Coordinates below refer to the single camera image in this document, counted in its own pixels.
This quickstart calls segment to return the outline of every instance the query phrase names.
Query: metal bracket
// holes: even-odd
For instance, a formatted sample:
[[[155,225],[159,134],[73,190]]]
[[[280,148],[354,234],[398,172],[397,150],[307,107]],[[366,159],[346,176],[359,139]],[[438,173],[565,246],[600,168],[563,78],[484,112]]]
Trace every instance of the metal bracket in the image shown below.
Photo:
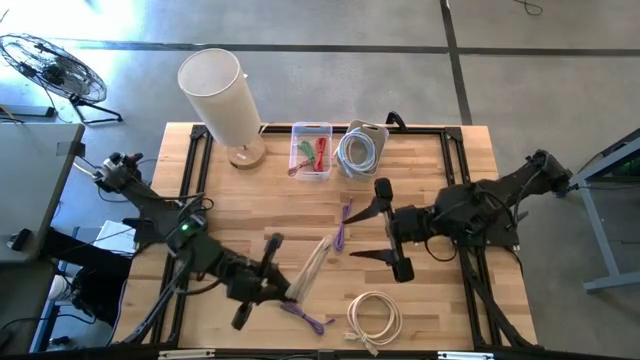
[[[444,132],[452,139],[462,141],[462,129],[460,127],[446,127],[444,128]]]

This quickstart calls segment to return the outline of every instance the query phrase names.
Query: purple strap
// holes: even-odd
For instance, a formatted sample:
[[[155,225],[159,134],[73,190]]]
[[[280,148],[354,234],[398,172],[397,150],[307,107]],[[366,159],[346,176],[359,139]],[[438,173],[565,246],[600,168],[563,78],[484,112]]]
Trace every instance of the purple strap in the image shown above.
[[[353,203],[353,198],[349,199],[349,204],[342,206],[342,221],[347,220],[349,214],[351,213],[351,204]],[[340,224],[340,230],[338,230],[338,234],[333,239],[333,248],[336,252],[342,252],[344,250],[344,224]]]
[[[305,314],[304,311],[302,311],[302,309],[300,309],[300,307],[296,303],[292,303],[292,302],[286,302],[286,303],[280,304],[280,309],[303,318],[306,322],[309,323],[309,325],[311,325],[311,328],[313,328],[313,331],[318,335],[323,335],[324,326],[329,325],[336,320],[336,319],[329,319],[329,321],[323,324],[318,320],[314,320],[309,316],[307,316],[307,314]]]

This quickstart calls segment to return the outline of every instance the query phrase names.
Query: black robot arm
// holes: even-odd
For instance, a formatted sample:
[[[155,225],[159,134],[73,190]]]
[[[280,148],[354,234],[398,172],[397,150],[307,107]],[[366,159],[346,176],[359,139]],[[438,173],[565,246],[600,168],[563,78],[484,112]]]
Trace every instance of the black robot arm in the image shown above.
[[[123,222],[136,229],[140,246],[164,243],[183,263],[182,269],[160,295],[149,316],[125,342],[144,339],[157,314],[176,291],[180,278],[190,272],[206,272],[227,285],[227,297],[242,303],[232,322],[240,330],[253,304],[268,300],[291,301],[285,296],[290,283],[273,263],[282,235],[273,234],[262,261],[252,260],[224,247],[207,233],[203,194],[184,197],[158,195],[142,182],[137,162],[142,154],[112,154],[94,174],[94,181],[106,192],[124,195],[140,211],[138,218]]]

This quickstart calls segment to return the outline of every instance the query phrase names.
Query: gray desk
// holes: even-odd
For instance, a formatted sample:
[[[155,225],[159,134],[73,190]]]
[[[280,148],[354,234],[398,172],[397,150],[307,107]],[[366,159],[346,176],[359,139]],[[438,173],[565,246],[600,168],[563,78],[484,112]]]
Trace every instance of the gray desk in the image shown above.
[[[53,278],[53,267],[35,260],[42,248],[73,155],[57,155],[59,143],[80,141],[83,125],[0,125],[0,235],[22,228],[34,232],[24,253],[0,244],[0,326],[22,317],[39,317]],[[3,354],[29,350],[37,322],[11,328]]]

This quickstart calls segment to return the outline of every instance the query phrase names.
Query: cylindrical lamp shade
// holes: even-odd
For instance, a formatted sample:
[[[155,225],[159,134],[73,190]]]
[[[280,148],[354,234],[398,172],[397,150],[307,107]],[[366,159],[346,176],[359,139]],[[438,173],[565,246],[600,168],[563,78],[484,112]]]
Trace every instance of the cylindrical lamp shade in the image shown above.
[[[217,142],[237,147],[258,137],[260,116],[232,53],[208,49],[189,56],[178,71],[178,84]]]

